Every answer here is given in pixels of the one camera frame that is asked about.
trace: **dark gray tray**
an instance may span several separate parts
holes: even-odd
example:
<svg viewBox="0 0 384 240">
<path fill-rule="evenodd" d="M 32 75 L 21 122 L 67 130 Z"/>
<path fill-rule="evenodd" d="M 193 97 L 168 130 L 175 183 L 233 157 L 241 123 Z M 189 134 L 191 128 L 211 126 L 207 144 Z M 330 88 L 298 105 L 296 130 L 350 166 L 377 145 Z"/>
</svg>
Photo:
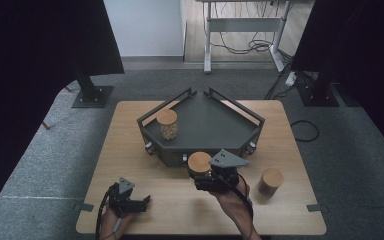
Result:
<svg viewBox="0 0 384 240">
<path fill-rule="evenodd" d="M 142 121 L 163 109 L 171 102 L 183 99 L 171 107 L 177 113 L 177 137 L 165 140 L 161 137 L 159 124 L 153 119 L 146 125 Z M 226 100 L 243 110 L 259 124 L 250 121 L 221 100 Z M 171 101 L 167 101 L 138 119 L 146 145 L 151 145 L 150 154 L 158 153 L 168 166 L 179 166 L 186 158 L 196 152 L 216 154 L 226 149 L 242 156 L 249 151 L 249 144 L 256 144 L 264 124 L 264 119 L 234 100 L 230 100 L 210 88 L 208 93 L 188 89 Z"/>
</svg>

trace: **wooden jar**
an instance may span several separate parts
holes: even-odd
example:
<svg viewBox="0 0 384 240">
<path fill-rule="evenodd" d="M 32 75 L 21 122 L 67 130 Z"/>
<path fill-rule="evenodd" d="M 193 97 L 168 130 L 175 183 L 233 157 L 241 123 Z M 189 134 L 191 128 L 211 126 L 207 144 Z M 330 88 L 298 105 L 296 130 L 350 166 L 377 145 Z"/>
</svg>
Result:
<svg viewBox="0 0 384 240">
<path fill-rule="evenodd" d="M 279 170 L 269 168 L 263 171 L 260 182 L 258 183 L 258 191 L 266 196 L 272 197 L 276 190 L 283 184 L 283 175 Z"/>
<path fill-rule="evenodd" d="M 171 109 L 163 109 L 157 114 L 161 137 L 170 140 L 177 137 L 177 114 Z"/>
<path fill-rule="evenodd" d="M 195 176 L 208 175 L 211 169 L 211 156 L 205 152 L 195 152 L 188 159 L 188 173 L 194 179 Z"/>
</svg>

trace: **metal frame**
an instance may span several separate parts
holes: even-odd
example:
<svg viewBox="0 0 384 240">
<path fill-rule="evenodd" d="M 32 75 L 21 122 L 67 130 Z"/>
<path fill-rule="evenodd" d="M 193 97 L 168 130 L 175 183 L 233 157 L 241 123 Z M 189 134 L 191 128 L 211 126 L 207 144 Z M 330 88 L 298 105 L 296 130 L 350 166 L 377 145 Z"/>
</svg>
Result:
<svg viewBox="0 0 384 240">
<path fill-rule="evenodd" d="M 212 32 L 276 32 L 270 53 L 279 72 L 285 67 L 278 51 L 280 39 L 286 25 L 291 3 L 286 1 L 283 16 L 280 18 L 211 18 L 211 1 L 207 2 L 207 39 L 205 44 L 204 73 L 211 73 L 211 33 Z"/>
</svg>

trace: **black cable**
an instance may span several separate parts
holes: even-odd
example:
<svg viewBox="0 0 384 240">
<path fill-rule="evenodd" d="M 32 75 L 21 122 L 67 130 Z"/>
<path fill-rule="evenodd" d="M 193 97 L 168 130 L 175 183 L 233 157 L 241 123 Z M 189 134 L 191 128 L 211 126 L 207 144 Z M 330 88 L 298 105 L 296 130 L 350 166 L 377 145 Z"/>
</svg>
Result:
<svg viewBox="0 0 384 240">
<path fill-rule="evenodd" d="M 244 184 L 245 184 L 245 197 L 248 198 L 248 188 L 246 187 L 246 186 L 247 186 L 247 183 L 246 183 L 246 181 L 245 181 L 245 178 L 244 178 L 242 175 L 240 175 L 239 173 L 236 173 L 235 175 L 241 177 L 241 178 L 242 178 L 242 181 L 244 181 Z M 250 215 L 250 218 L 251 218 L 251 227 L 250 227 L 249 235 L 248 235 L 248 238 L 247 238 L 248 240 L 250 240 L 251 237 L 252 237 L 252 226 L 253 226 L 253 224 L 252 224 L 252 220 L 253 220 L 254 216 L 253 216 L 253 215 Z"/>
<path fill-rule="evenodd" d="M 229 189 L 233 192 L 233 193 L 235 193 L 238 197 L 239 197 L 239 199 L 241 199 L 242 200 L 242 202 L 245 204 L 245 206 L 247 207 L 247 209 L 248 209 L 248 213 L 249 213 L 249 216 L 251 217 L 251 221 L 254 219 L 254 211 L 253 211 L 253 209 L 252 209 L 252 205 L 250 204 L 250 202 L 248 201 L 248 197 L 247 196 L 244 196 L 244 194 L 241 192 L 241 191 L 239 191 L 237 188 L 236 188 L 236 186 L 232 186 L 232 185 L 230 185 L 227 181 L 226 181 L 226 179 L 224 179 L 223 178 L 223 176 L 221 176 L 221 175 L 217 175 L 217 178 L 223 183 L 223 184 L 225 184 L 227 187 L 229 187 Z"/>
<path fill-rule="evenodd" d="M 223 9 L 224 9 L 224 7 L 221 9 L 221 13 L 220 13 L 220 15 L 222 17 L 223 17 Z M 218 16 L 218 10 L 217 10 L 217 3 L 214 3 L 214 10 L 216 11 L 216 17 L 218 18 L 219 16 Z M 220 35 L 226 35 L 226 34 L 227 34 L 227 32 L 225 32 L 225 33 L 220 32 Z"/>
<path fill-rule="evenodd" d="M 275 17 L 277 17 L 278 11 L 279 11 L 279 0 L 277 0 L 277 7 L 276 7 L 276 15 L 275 15 Z"/>
<path fill-rule="evenodd" d="M 239 18 L 242 18 L 242 2 L 240 2 L 239 5 L 241 6 L 241 9 L 239 10 Z"/>
<path fill-rule="evenodd" d="M 266 9 L 267 9 L 267 1 L 266 1 L 266 4 L 264 5 L 263 17 L 266 14 Z"/>
<path fill-rule="evenodd" d="M 224 10 L 224 8 L 226 7 L 226 5 L 227 5 L 227 2 L 226 3 L 224 3 L 224 6 L 223 6 L 223 8 L 221 9 L 221 12 L 220 12 L 220 14 L 223 16 L 223 10 Z"/>
<path fill-rule="evenodd" d="M 294 58 L 294 56 L 291 56 L 291 55 L 287 54 L 285 51 L 283 51 L 280 48 L 278 48 L 277 50 L 280 52 L 280 55 L 282 55 L 283 58 L 286 58 L 289 61 Z"/>
<path fill-rule="evenodd" d="M 285 91 L 277 93 L 276 95 L 274 95 L 273 99 L 286 97 L 286 95 L 288 94 L 288 92 L 291 91 L 292 89 L 294 89 L 294 87 L 295 87 L 295 86 L 292 85 L 292 86 L 290 86 L 289 88 L 287 88 Z"/>
<path fill-rule="evenodd" d="M 282 78 L 283 75 L 286 75 L 287 71 L 289 70 L 289 67 L 291 65 L 291 62 L 286 64 L 286 66 L 280 71 L 279 76 L 277 77 L 276 81 L 272 85 L 272 87 L 267 92 L 266 96 L 264 97 L 264 100 L 270 100 L 271 95 L 273 94 L 274 89 L 276 88 L 277 84 L 279 83 L 279 80 Z"/>
<path fill-rule="evenodd" d="M 110 189 L 104 194 L 104 198 L 102 199 L 101 205 L 99 206 L 99 211 L 98 211 L 98 218 L 96 220 L 96 229 L 95 229 L 95 239 L 99 240 L 99 234 L 101 232 L 101 218 L 102 218 L 102 211 L 104 209 L 104 206 L 106 204 L 108 195 L 110 193 Z"/>
<path fill-rule="evenodd" d="M 292 4 L 291 4 L 291 6 L 289 7 L 288 12 L 292 10 L 292 8 L 293 8 L 294 5 L 295 5 L 295 2 L 296 2 L 296 0 L 293 0 L 293 1 L 292 1 Z"/>
<path fill-rule="evenodd" d="M 248 13 L 248 17 L 251 17 L 251 14 L 249 13 L 249 8 L 248 8 L 248 2 L 245 2 L 245 7 L 246 7 L 246 12 Z"/>
<path fill-rule="evenodd" d="M 298 120 L 298 121 L 295 121 L 295 122 L 293 122 L 293 123 L 291 124 L 291 128 L 292 128 L 294 125 L 298 124 L 298 123 L 307 123 L 307 124 L 310 124 L 311 126 L 313 126 L 314 129 L 316 129 L 316 136 L 313 137 L 313 138 L 310 138 L 310 139 L 300 139 L 300 138 L 295 138 L 296 141 L 298 141 L 298 142 L 312 142 L 312 141 L 316 140 L 316 139 L 319 137 L 319 135 L 320 135 L 319 129 L 317 128 L 317 126 L 316 126 L 314 123 L 312 123 L 312 122 L 310 122 L 310 121 L 307 121 L 307 120 Z"/>
<path fill-rule="evenodd" d="M 111 236 L 114 236 L 114 239 L 118 239 L 117 236 L 115 235 L 115 233 L 111 233 L 110 235 L 106 236 L 105 238 L 103 238 L 104 240 L 111 237 Z"/>
<path fill-rule="evenodd" d="M 257 52 L 265 52 L 265 51 L 268 51 L 270 49 L 270 46 L 271 46 L 271 43 L 270 42 L 267 42 L 265 40 L 254 40 L 255 36 L 257 35 L 258 33 L 255 33 L 254 37 L 253 37 L 253 40 L 251 40 L 248 45 L 249 45 L 249 48 L 248 49 L 243 49 L 243 50 L 238 50 L 238 49 L 233 49 L 231 47 L 228 47 L 226 45 L 226 42 L 224 41 L 224 38 L 223 36 L 220 34 L 220 37 L 221 37 L 221 41 L 223 42 L 223 45 L 216 45 L 216 44 L 212 44 L 213 46 L 215 47 L 224 47 L 226 48 L 229 52 L 233 53 L 233 54 L 247 54 L 249 52 L 251 52 L 252 50 L 255 50 Z"/>
</svg>

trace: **wooden lid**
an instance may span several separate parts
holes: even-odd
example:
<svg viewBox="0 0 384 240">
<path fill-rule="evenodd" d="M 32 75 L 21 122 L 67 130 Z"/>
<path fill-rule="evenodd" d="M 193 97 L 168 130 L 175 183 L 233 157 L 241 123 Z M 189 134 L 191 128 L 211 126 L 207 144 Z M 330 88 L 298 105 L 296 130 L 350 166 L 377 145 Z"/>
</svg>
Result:
<svg viewBox="0 0 384 240">
<path fill-rule="evenodd" d="M 203 173 L 210 170 L 211 156 L 205 152 L 195 152 L 188 159 L 189 168 L 197 173 Z"/>
<path fill-rule="evenodd" d="M 157 121 L 163 125 L 173 124 L 177 120 L 177 114 L 171 109 L 163 109 L 157 114 Z"/>
<path fill-rule="evenodd" d="M 283 184 L 283 175 L 279 170 L 269 168 L 263 171 L 263 181 L 270 187 L 280 187 Z"/>
</svg>

